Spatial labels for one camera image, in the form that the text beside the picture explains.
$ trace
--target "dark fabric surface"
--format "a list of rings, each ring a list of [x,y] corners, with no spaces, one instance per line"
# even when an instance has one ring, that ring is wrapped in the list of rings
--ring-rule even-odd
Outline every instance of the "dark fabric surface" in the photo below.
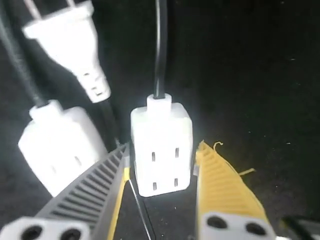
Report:
[[[40,3],[42,14],[63,6]],[[130,111],[152,93],[155,3],[93,1],[99,58],[112,89],[123,140]],[[222,141],[218,152],[243,177],[276,229],[284,215],[320,216],[320,2],[316,0],[169,1],[166,90],[188,110],[195,146]],[[30,20],[21,1],[9,3],[17,27]],[[84,107],[102,134],[101,116],[75,78],[24,41],[37,80],[64,108]],[[0,48],[0,225],[34,215],[50,195],[32,174],[17,143],[32,103]],[[194,234],[196,178],[181,192],[146,198],[159,239]],[[144,239],[129,186],[115,239]]]

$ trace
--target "white cord end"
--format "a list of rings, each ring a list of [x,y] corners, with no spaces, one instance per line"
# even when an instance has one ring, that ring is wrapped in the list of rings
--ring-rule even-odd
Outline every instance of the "white cord end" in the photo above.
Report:
[[[57,100],[33,107],[18,146],[33,173],[52,196],[107,154],[84,109],[63,110]]]
[[[110,97],[111,90],[98,59],[94,7],[90,0],[67,3],[69,7],[37,18],[22,30],[27,38],[36,39],[52,60],[77,77],[93,103],[101,102]],[[37,9],[31,3],[29,6],[30,12]]]
[[[131,112],[131,138],[139,194],[150,197],[186,189],[190,184],[192,121],[172,97],[147,98]]]

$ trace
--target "black wire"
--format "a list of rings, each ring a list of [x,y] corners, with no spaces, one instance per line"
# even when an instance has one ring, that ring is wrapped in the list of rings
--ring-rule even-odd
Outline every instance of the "black wire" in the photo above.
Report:
[[[109,99],[100,101],[97,104],[101,109],[102,119],[104,121],[104,125],[106,126],[106,134],[103,142],[106,145],[107,150],[110,152],[120,145],[119,130],[116,123],[116,118]]]
[[[165,75],[167,64],[168,9],[167,0],[155,0],[156,48],[154,66],[154,99],[165,98]]]
[[[9,60],[18,73],[25,91],[32,98],[33,103],[37,107],[43,107],[48,104],[34,82],[35,77],[28,66],[18,40],[14,36],[10,19],[2,0],[0,0],[0,39],[8,54]]]

